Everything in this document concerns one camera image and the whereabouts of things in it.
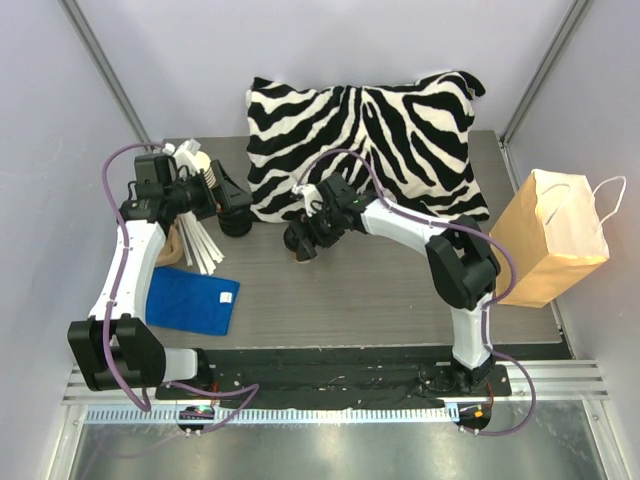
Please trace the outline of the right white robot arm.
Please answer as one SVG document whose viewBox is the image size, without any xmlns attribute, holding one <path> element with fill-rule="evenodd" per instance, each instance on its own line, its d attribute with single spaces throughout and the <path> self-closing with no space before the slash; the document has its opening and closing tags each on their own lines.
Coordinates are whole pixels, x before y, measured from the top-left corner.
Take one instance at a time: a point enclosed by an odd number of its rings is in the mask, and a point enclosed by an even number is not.
<svg viewBox="0 0 640 480">
<path fill-rule="evenodd" d="M 451 308 L 454 343 L 451 385 L 472 395 L 483 388 L 494 359 L 483 308 L 493 297 L 499 262 L 477 223 L 468 216 L 452 222 L 385 204 L 372 191 L 358 193 L 340 175 L 317 185 L 293 188 L 304 211 L 289 222 L 283 239 L 298 262 L 317 256 L 346 232 L 384 237 L 425 256 L 436 292 Z"/>
</svg>

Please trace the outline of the brown paper takeout bag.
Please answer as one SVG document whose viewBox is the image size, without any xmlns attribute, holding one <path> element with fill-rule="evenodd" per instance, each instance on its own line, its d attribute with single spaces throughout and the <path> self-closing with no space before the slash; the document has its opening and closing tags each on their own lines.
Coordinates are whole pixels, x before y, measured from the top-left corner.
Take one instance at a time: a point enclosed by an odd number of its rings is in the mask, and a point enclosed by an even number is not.
<svg viewBox="0 0 640 480">
<path fill-rule="evenodd" d="M 504 305 L 541 308 L 609 259 L 596 193 L 584 175 L 534 169 L 490 231 L 515 264 L 510 285 L 506 257 L 496 251 L 501 273 L 496 295 Z"/>
</svg>

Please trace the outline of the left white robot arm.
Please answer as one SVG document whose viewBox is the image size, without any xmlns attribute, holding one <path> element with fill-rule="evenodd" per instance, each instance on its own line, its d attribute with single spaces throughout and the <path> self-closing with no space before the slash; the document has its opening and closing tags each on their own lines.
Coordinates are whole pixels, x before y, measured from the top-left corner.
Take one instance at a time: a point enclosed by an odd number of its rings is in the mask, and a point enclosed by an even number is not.
<svg viewBox="0 0 640 480">
<path fill-rule="evenodd" d="M 67 339 L 92 391 L 178 384 L 205 397 L 214 376 L 199 348 L 166 348 L 147 328 L 145 311 L 156 260 L 181 214 L 219 219 L 230 237 L 247 234 L 251 195 L 205 153 L 164 149 L 134 160 L 130 198 L 117 208 L 117 243 L 98 300 L 87 319 L 70 324 Z"/>
</svg>

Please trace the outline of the brown paper coffee cup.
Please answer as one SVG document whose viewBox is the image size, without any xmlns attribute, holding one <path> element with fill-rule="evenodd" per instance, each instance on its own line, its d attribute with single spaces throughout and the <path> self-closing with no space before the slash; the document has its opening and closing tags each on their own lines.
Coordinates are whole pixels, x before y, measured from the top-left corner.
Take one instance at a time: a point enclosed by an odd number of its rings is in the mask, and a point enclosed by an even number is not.
<svg viewBox="0 0 640 480">
<path fill-rule="evenodd" d="M 308 256 L 300 256 L 300 255 L 294 254 L 293 257 L 294 257 L 294 260 L 299 264 L 306 264 L 314 260 L 313 256 L 308 257 Z"/>
</svg>

